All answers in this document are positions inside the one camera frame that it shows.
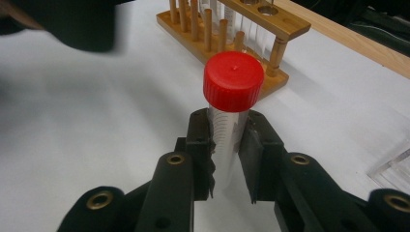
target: clear plastic container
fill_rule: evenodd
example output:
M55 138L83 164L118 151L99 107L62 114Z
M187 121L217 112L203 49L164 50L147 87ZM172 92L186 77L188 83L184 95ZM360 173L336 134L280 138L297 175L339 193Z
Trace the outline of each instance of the clear plastic container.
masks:
M213 56L204 71L204 96L212 139L216 144L212 160L216 166L215 192L230 182L249 109L257 102L264 79L260 63L237 51Z

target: white table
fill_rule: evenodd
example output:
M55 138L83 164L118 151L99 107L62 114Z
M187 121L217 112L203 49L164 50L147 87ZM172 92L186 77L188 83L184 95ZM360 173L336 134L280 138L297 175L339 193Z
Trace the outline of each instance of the white table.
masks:
M208 103L203 65L156 22L168 1L136 1L124 51L96 55L47 33L0 38L0 230L55 231L85 191L129 192ZM316 158L367 199L368 176L410 148L410 81L310 30L289 43L285 87L260 101L291 152ZM273 203L251 205L242 170L231 190L195 203L194 231L275 231Z

